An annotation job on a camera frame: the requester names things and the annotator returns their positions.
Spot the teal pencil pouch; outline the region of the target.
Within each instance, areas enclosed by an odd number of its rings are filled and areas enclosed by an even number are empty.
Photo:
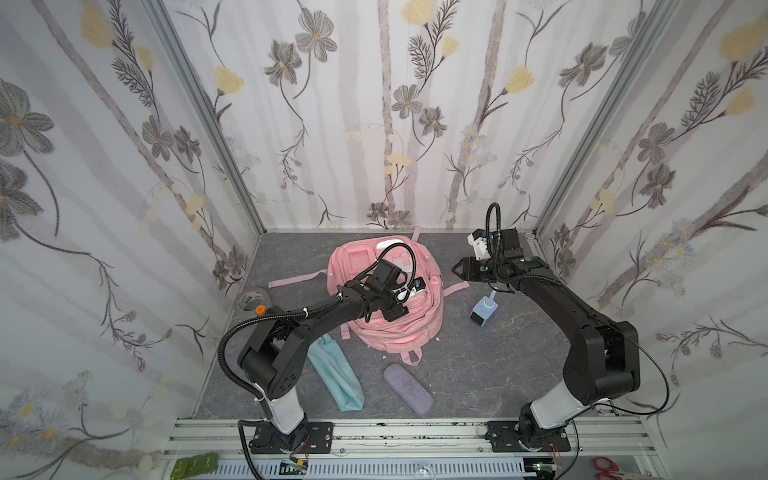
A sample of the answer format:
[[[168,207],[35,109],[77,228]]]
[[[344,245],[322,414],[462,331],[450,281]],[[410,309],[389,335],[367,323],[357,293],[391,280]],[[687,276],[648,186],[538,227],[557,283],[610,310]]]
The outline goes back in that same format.
[[[361,411],[365,396],[339,344],[328,334],[314,341],[308,358],[342,413]]]

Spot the light blue stamp device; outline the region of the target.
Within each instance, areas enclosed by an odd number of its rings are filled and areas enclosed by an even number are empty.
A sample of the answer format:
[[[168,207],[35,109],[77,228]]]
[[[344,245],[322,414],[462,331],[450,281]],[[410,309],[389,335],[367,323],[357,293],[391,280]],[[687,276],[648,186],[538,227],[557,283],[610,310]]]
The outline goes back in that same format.
[[[473,307],[470,319],[479,326],[485,326],[494,316],[498,309],[496,302],[496,291],[492,290],[489,295],[483,296]]]

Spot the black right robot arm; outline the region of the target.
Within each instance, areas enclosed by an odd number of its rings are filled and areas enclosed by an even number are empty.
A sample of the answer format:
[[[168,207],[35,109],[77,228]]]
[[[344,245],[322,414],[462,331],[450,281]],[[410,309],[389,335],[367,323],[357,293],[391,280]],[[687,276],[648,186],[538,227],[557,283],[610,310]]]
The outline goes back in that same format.
[[[509,440],[527,451],[556,446],[567,438],[569,422],[640,388],[640,358],[646,351],[636,328],[600,313],[559,280],[546,261],[526,255],[518,231],[503,228],[498,203],[490,204],[484,227],[470,235],[469,243],[474,253],[453,266],[456,276],[495,293],[522,293],[570,343],[561,381],[525,404],[506,432],[490,428],[491,440]]]

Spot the pink student backpack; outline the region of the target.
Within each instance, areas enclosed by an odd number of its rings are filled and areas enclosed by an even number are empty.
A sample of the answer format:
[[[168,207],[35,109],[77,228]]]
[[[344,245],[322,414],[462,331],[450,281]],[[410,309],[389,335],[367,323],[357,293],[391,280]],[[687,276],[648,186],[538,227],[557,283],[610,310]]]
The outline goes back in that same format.
[[[426,289],[404,303],[409,309],[406,316],[387,322],[378,309],[341,326],[343,339],[354,333],[369,347],[398,354],[404,363],[417,366],[423,356],[422,347],[442,327],[445,298],[469,287],[466,281],[444,285],[441,269],[427,247],[419,242],[420,235],[421,228],[415,227],[409,237],[393,235],[348,242],[334,250],[325,269],[273,280],[269,286],[283,287],[324,275],[331,295],[353,283],[364,295],[390,305],[395,302],[393,289],[398,284],[423,277]]]

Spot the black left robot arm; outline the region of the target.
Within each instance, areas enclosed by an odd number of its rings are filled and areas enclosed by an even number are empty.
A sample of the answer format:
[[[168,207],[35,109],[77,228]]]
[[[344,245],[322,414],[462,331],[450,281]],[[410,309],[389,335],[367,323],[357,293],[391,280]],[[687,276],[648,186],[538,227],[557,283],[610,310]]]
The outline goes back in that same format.
[[[253,478],[261,477],[246,439],[247,427],[265,426],[267,446],[289,454],[308,441],[308,418],[295,386],[310,346],[348,322],[370,321],[379,312],[387,322],[409,313],[406,302],[417,283],[417,256],[403,241],[386,246],[375,261],[336,288],[325,302],[301,310],[272,309],[231,327],[221,337],[217,361],[225,376],[262,406],[262,421],[240,420],[237,430]]]

